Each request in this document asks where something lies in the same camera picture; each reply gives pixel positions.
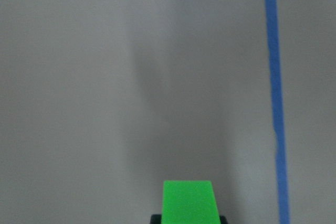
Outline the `green toy block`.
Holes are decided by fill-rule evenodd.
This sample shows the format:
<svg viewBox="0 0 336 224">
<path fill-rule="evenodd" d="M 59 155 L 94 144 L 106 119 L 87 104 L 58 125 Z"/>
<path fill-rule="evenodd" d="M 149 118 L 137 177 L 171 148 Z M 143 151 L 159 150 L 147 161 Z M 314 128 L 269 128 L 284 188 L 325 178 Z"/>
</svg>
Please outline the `green toy block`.
<svg viewBox="0 0 336 224">
<path fill-rule="evenodd" d="M 166 180 L 161 223 L 220 223 L 209 180 Z"/>
</svg>

